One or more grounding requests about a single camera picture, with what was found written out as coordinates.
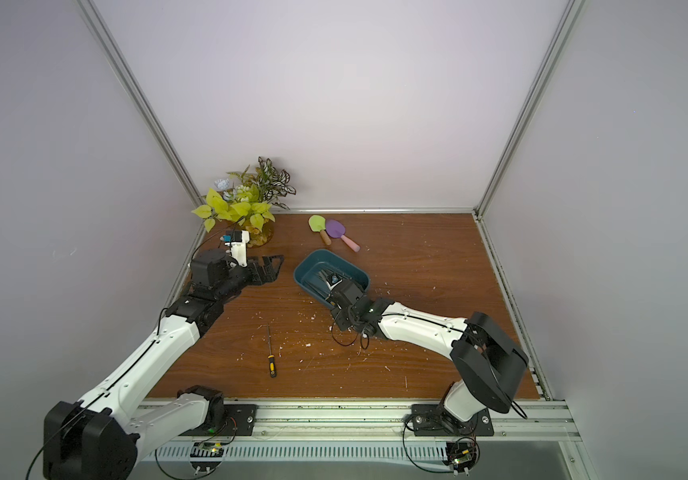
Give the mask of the teal plastic storage box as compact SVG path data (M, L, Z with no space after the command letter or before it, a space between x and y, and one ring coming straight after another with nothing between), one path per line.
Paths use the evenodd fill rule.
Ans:
M296 267L293 278L302 290L329 310L333 309L328 301L331 290L320 275L325 270L336 272L343 279L359 284L364 291L370 287L369 275L353 263L329 250L312 252Z

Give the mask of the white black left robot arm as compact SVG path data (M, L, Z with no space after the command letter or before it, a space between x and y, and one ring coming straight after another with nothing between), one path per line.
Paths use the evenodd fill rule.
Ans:
M226 421L221 391L183 390L163 407L136 411L170 367L195 345L249 286L276 281L284 258L238 258L208 250L191 263L182 295L165 308L151 335L79 400L57 403L44 419L38 458L47 479L125 479L140 460L191 430L220 433Z

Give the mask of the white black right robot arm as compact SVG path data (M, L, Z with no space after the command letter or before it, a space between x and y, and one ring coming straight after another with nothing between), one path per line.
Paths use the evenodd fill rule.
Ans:
M461 423L485 409L506 414L517 408L529 358L490 316L444 317L386 298L373 300L358 283L338 275L327 286L325 301L340 330L413 344L453 363L460 379L444 395L441 415Z

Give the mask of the amber glass vase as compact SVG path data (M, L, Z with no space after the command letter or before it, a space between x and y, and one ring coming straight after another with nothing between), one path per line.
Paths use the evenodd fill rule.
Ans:
M249 220L242 219L241 223L231 225L227 229L227 234L231 239L235 239L238 231L245 231L248 233L248 248L258 248L266 245L272 239L275 231L275 223L266 221L262 228L259 229L251 224Z

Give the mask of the artificial green leafy plant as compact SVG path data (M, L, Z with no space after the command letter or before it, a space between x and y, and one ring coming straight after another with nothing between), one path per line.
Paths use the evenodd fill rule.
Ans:
M191 213L203 222L207 232L219 222L263 231L276 221L274 211L288 210L285 199L296 194L291 174L272 159L259 157L255 165L229 172L201 197Z

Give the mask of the right small circuit board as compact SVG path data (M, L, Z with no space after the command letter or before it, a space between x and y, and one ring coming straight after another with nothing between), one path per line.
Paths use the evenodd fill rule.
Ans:
M472 438L463 438L446 445L446 464L455 476L469 475L481 458L479 444Z

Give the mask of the small circuit board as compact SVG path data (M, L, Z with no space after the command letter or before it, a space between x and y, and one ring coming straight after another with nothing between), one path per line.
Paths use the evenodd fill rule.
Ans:
M446 445L446 464L455 476L469 475L481 458L479 444L472 438L463 438Z
M190 451L189 461L196 477L212 474L218 468L225 455L221 443L196 442Z

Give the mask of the left small circuit board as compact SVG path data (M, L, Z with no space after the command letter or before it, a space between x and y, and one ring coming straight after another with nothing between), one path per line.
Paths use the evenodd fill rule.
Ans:
M225 455L221 443L196 442L190 451L189 461L196 477L212 474L218 468Z

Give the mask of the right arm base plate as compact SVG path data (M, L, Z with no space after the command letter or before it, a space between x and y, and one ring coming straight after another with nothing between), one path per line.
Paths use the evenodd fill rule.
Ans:
M417 436L433 437L493 437L493 420L488 409L476 413L470 420L458 420L440 405L414 404L407 417L410 429Z

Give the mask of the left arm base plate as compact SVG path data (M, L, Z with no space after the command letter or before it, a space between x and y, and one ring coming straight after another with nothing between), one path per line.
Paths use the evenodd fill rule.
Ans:
M226 403L221 422L214 425L201 425L181 434L182 437L250 437L257 420L257 404Z

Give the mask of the aluminium mounting rail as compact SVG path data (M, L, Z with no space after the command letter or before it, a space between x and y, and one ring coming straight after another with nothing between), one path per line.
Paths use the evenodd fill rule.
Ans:
M411 399L228 399L237 410L237 423L249 429L242 440L355 441L398 440L404 420L418 402ZM519 402L522 418L482 411L469 430L482 440L574 441L581 435L567 404L562 401Z

